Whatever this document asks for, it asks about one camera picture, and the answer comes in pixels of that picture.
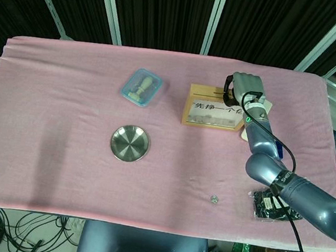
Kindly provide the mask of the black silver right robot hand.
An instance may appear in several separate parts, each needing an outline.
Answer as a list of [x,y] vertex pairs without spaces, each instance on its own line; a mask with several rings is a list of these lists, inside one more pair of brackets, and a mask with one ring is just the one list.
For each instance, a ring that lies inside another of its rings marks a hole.
[[253,74],[235,72],[226,78],[223,88],[223,102],[226,106],[244,107],[248,103],[264,104],[263,82]]

